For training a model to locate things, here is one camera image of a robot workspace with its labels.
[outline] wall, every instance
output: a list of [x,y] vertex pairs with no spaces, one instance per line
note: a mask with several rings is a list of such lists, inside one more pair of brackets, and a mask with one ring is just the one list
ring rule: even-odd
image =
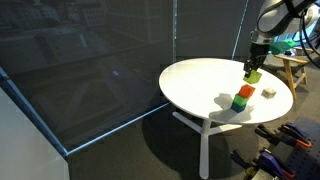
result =
[[67,162],[0,88],[0,179],[68,180]]

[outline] green object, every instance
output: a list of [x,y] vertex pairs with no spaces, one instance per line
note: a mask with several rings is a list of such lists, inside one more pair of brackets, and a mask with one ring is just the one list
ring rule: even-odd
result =
[[247,104],[248,99],[236,94],[234,96],[233,102],[238,104],[239,106],[244,106]]
[[255,70],[252,70],[251,74],[250,74],[250,77],[249,78],[244,77],[243,80],[246,81],[249,84],[255,84],[255,83],[260,81],[261,76],[262,76],[261,73],[255,71]]
[[286,50],[289,50],[296,46],[296,43],[292,39],[286,39],[284,41],[273,42],[269,45],[269,51],[271,54],[277,55],[284,53]]

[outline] cable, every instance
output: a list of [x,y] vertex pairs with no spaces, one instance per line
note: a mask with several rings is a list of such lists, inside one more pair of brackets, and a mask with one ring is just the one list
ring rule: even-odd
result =
[[302,32],[304,34],[305,40],[307,42],[307,44],[309,45],[309,47],[314,51],[314,53],[316,53],[318,56],[320,56],[320,53],[313,47],[313,45],[310,43],[309,38],[307,36],[307,32],[306,32],[306,26],[305,26],[305,20],[304,20],[304,16],[306,15],[306,11],[303,11],[301,13],[301,19],[300,19],[300,24],[299,24],[299,39],[300,39],[300,44],[302,47],[303,52],[306,54],[307,58],[309,59],[310,62],[312,62],[316,67],[318,67],[320,69],[320,66],[315,63],[313,61],[313,59],[310,57],[309,53],[307,52],[304,43],[303,43],[303,38],[302,38]]

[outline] orange block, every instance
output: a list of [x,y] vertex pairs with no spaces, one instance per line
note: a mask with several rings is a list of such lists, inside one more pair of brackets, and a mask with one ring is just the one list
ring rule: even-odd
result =
[[238,93],[239,96],[243,98],[250,98],[256,88],[249,86],[248,84],[243,85]]

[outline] gray floor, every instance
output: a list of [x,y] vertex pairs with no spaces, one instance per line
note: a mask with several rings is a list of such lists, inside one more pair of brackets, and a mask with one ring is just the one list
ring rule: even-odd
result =
[[[320,70],[307,67],[308,84],[297,87],[298,100],[283,117],[265,123],[276,129],[302,116],[320,123]],[[68,158],[72,180],[197,180],[200,179],[200,136],[172,117],[169,105]],[[209,179],[243,179],[229,154],[238,149],[253,159],[269,143],[254,133],[255,125],[210,137]]]

